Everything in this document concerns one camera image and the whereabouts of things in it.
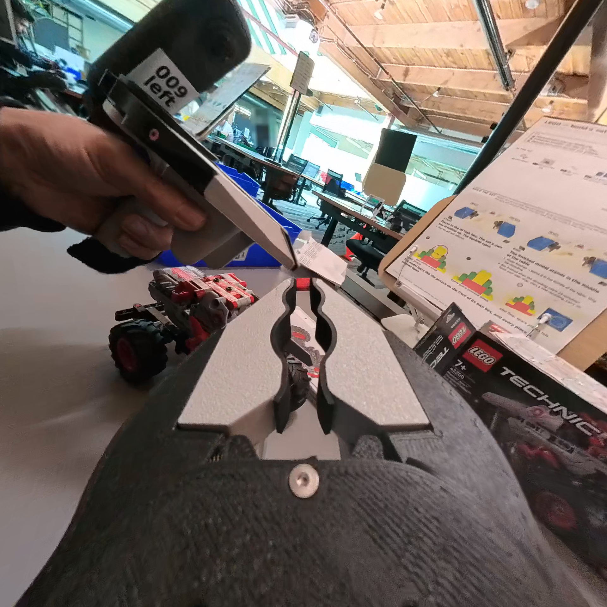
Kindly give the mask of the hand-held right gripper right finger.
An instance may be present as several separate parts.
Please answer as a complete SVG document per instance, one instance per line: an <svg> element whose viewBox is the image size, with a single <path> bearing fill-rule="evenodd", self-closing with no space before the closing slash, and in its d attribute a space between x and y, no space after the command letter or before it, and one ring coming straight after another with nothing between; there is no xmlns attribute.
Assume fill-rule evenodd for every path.
<svg viewBox="0 0 607 607"><path fill-rule="evenodd" d="M322 279L310 283L324 352L317 417L326 434L388 435L431 423L382 326Z"/></svg>

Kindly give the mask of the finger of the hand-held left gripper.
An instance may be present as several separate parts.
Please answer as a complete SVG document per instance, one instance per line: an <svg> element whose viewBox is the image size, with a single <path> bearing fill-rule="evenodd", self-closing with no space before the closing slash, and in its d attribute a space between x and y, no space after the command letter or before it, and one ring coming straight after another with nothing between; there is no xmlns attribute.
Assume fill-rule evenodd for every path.
<svg viewBox="0 0 607 607"><path fill-rule="evenodd" d="M216 174L205 188L204 198L285 268L297 269L298 261L285 229L232 178Z"/></svg>

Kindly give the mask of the dark office desk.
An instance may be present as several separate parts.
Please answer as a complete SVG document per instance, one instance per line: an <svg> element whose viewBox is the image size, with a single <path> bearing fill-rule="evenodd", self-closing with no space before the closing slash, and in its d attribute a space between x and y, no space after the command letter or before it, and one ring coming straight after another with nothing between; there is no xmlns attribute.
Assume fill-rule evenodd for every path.
<svg viewBox="0 0 607 607"><path fill-rule="evenodd" d="M217 158L227 158L227 165L254 178L261 186L264 204L271 208L275 208L275 201L305 205L302 199L305 178L301 173L288 169L256 151L214 135L208 137L206 142Z"/></svg>

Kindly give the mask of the long wooden office desk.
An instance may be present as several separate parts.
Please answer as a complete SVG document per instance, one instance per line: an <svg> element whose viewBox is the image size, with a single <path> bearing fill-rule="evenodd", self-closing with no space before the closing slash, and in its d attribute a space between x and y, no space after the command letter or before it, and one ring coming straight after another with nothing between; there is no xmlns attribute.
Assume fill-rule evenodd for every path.
<svg viewBox="0 0 607 607"><path fill-rule="evenodd" d="M387 254L404 237L403 234L391 230L384 221L372 218L368 213L357 211L352 203L344 199L323 192L315 192L315 195L320 201L321 212L330 219L321 240L321 244L325 247L330 245L338 224L362 234L383 254Z"/></svg>

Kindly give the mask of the white desk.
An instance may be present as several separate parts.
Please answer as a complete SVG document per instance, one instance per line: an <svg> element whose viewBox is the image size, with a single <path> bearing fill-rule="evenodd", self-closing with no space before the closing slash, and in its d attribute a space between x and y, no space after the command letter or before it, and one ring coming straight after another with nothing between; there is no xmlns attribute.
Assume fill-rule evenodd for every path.
<svg viewBox="0 0 607 607"><path fill-rule="evenodd" d="M148 404L116 427L101 454L103 431L78 426L76 414L124 421L129 404L109 394L100 345L77 344L70 328L53 334L1 331L1 431L21 423L7 474L57 497L76 495L74 478L95 467L65 535L46 564L45 532L58 533L57 504L1 481L1 522L17 526L1 565L1 604L25 576L41 570L15 606L347 606L337 562L297 522L284 482L295 465L257 458L245 436L182 430L177 418L209 358L204 347L160 384Z"/></svg>

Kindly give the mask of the large blue plastic bin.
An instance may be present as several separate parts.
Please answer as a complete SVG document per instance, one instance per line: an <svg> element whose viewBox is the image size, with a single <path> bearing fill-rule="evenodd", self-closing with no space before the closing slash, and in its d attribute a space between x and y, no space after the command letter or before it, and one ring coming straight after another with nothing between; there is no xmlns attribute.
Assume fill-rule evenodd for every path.
<svg viewBox="0 0 607 607"><path fill-rule="evenodd" d="M281 215L277 211L258 200L258 204L269 213L287 232L291 243L293 244L302 228L293 223L290 219ZM178 267L183 266L184 263L179 262L171 251L165 251L156 259L156 262L163 267ZM239 255L237 255L231 262L224 264L224 268L277 268L280 266L280 262L272 257L267 251L265 251L259 244L254 243L244 249Z"/></svg>

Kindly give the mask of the small blue plastic bin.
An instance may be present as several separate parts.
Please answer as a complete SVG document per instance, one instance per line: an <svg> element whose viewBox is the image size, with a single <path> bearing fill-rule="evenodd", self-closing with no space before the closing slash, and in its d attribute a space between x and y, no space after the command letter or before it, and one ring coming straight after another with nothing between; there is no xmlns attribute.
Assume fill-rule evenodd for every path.
<svg viewBox="0 0 607 607"><path fill-rule="evenodd" d="M244 172L239 172L237 169L222 164L220 162L217 162L216 166L227 176L229 176L235 183L237 183L252 198L257 198L260 185L254 180L254 178L250 177Z"/></svg>

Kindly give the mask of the toy instruction booklet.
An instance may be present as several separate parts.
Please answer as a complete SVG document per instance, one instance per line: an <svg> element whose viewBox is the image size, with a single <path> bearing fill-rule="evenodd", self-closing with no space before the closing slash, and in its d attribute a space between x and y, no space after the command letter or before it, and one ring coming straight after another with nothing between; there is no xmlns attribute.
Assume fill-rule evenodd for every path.
<svg viewBox="0 0 607 607"><path fill-rule="evenodd" d="M316 321L302 308L295 307L290 317L290 356L307 370L310 379L308 398L315 401L319 386L320 366L325 351L316 340Z"/></svg>

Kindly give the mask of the grey display board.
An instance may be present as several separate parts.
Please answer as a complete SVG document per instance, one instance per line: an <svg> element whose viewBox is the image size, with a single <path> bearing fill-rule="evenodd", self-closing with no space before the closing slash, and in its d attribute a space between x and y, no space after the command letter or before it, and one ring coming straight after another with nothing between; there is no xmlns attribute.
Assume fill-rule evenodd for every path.
<svg viewBox="0 0 607 607"><path fill-rule="evenodd" d="M186 118L180 110L183 126L192 135L205 137L228 116L236 102L270 71L270 65L243 63L229 72L207 92L194 99L197 109Z"/></svg>

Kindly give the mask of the beige rounded panel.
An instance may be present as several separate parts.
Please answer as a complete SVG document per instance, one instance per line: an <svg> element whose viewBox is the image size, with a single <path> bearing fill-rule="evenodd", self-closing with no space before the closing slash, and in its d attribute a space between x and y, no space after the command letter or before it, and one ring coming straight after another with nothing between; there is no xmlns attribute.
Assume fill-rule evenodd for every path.
<svg viewBox="0 0 607 607"><path fill-rule="evenodd" d="M388 166L372 163L362 180L362 191L366 195L383 199L388 206L395 207L401 201L407 175Z"/></svg>

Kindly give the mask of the black rectangular panel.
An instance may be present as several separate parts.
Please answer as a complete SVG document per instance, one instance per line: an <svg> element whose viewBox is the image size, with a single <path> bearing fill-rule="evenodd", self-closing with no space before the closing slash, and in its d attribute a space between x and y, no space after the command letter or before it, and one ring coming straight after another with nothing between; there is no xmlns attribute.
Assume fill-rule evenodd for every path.
<svg viewBox="0 0 607 607"><path fill-rule="evenodd" d="M417 138L404 131L382 129L373 163L405 173Z"/></svg>

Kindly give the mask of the printed instruction sheet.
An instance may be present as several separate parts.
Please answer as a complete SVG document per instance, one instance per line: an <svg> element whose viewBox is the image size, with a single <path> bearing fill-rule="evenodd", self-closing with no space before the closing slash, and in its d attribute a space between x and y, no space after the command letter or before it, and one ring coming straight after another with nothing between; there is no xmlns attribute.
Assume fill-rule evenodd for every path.
<svg viewBox="0 0 607 607"><path fill-rule="evenodd" d="M606 310L606 126L543 118L400 254L387 275L477 327L535 330L560 353Z"/></svg>

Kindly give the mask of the black pole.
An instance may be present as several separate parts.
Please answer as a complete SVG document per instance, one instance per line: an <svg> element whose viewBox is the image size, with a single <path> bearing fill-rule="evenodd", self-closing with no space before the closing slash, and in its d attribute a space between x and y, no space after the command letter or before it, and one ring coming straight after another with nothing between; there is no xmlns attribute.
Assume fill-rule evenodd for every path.
<svg viewBox="0 0 607 607"><path fill-rule="evenodd" d="M474 162L455 188L454 195L460 194L498 156L544 86L557 71L567 52L603 3L604 1L576 1L573 4L509 109L489 135L489 139L484 143Z"/></svg>

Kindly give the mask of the sign on metal post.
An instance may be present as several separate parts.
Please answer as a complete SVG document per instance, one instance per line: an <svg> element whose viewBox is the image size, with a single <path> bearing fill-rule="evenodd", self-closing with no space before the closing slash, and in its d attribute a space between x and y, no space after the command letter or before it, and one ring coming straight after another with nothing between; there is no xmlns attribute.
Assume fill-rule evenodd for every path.
<svg viewBox="0 0 607 607"><path fill-rule="evenodd" d="M291 94L288 97L286 108L280 123L277 136L277 145L273 160L282 163L288 139L290 137L295 117L299 110L303 96L308 95L308 88L315 68L315 62L304 52L299 52L294 72L291 78Z"/></svg>

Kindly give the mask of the metal ceiling rail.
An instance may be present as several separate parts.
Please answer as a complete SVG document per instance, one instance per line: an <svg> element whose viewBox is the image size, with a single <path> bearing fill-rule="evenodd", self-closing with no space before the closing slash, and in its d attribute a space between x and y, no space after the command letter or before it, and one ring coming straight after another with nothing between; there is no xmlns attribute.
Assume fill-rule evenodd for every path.
<svg viewBox="0 0 607 607"><path fill-rule="evenodd" d="M489 52L502 87L513 92L515 82L509 66L508 56L498 29L497 20L490 1L472 1L481 29L485 35Z"/></svg>

